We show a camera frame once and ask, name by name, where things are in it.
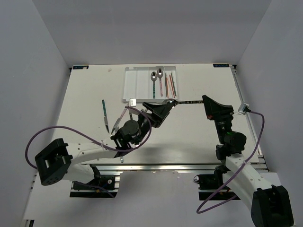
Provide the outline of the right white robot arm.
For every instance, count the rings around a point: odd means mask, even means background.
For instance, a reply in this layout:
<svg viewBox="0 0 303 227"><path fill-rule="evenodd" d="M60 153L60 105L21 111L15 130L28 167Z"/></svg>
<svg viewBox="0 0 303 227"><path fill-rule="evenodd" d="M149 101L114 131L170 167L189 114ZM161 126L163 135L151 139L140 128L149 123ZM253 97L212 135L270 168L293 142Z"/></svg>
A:
<svg viewBox="0 0 303 227"><path fill-rule="evenodd" d="M294 218L288 191L266 180L250 164L251 156L245 157L246 136L232 130L234 109L231 105L220 104L210 97L202 96L208 120L214 121L219 144L216 146L217 159L222 162L215 170L214 184L218 187L209 195L196 212L202 214L202 207L223 188L231 189L250 210L256 227L292 227Z"/></svg>

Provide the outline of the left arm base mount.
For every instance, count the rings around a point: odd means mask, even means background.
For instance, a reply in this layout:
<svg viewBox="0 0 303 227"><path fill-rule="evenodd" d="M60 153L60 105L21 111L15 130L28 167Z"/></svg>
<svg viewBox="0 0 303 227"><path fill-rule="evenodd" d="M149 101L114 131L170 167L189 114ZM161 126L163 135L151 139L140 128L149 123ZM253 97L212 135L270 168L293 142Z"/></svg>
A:
<svg viewBox="0 0 303 227"><path fill-rule="evenodd" d="M88 183L72 182L71 198L109 198L116 197L119 182L117 174L101 174L96 165L90 165L94 178Z"/></svg>

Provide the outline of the green handled spoon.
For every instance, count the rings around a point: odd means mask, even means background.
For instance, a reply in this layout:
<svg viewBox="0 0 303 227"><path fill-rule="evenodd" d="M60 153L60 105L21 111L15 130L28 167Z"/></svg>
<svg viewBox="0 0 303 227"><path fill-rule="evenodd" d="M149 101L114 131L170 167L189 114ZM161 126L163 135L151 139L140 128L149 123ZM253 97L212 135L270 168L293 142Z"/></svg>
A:
<svg viewBox="0 0 303 227"><path fill-rule="evenodd" d="M156 98L156 87L155 87L155 82L157 80L157 75L155 73L155 71L153 71L151 73L151 80L152 80L152 95L153 95L153 99Z"/></svg>

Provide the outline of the dark handled spoon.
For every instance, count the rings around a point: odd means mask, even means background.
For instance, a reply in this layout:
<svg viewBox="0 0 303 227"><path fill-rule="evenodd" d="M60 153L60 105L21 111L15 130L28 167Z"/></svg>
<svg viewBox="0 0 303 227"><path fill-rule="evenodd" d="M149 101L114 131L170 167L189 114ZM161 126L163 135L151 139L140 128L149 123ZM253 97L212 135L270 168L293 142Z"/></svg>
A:
<svg viewBox="0 0 303 227"><path fill-rule="evenodd" d="M203 104L203 100L189 100L189 101L178 101L176 99L165 99L163 104L172 104L173 106L177 105L189 105L189 104Z"/></svg>

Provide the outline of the pink handled spoon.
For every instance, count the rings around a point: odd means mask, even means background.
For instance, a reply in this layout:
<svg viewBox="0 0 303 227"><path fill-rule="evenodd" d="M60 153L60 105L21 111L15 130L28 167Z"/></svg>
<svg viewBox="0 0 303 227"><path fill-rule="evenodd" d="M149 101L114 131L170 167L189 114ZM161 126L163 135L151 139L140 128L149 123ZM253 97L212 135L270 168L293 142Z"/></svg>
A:
<svg viewBox="0 0 303 227"><path fill-rule="evenodd" d="M159 78L159 83L160 83L160 96L163 97L163 88L162 88L162 77L163 77L163 72L162 69L159 68L157 70L157 77Z"/></svg>

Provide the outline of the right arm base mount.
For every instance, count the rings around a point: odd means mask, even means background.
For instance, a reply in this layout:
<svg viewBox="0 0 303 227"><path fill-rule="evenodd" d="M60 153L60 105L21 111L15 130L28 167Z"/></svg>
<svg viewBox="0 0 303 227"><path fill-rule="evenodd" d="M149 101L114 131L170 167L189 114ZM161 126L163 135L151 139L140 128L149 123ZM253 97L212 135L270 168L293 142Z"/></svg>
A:
<svg viewBox="0 0 303 227"><path fill-rule="evenodd" d="M216 189L223 185L223 174L229 171L224 165L217 166L213 174L199 174L193 178L193 181L199 185L199 200L204 201L209 197ZM230 190L228 186L221 189L211 201L225 201L230 198L233 200L239 200L239 197Z"/></svg>

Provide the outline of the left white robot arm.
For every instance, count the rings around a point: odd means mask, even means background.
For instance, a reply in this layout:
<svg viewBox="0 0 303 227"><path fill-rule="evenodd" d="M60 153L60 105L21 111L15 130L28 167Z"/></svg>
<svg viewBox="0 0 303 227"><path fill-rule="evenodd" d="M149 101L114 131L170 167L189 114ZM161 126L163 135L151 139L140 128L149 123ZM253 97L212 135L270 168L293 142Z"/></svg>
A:
<svg viewBox="0 0 303 227"><path fill-rule="evenodd" d="M90 140L89 143L67 143L62 138L53 140L36 157L36 167L43 186L53 185L61 180L79 182L94 189L99 186L98 169L89 164L97 159L114 159L123 157L139 149L149 139L152 129L162 125L177 100L166 100L163 104L144 102L144 109L127 106L126 110L137 115L115 131L110 139L115 147L105 141L95 140L84 133L71 129L72 132Z"/></svg>

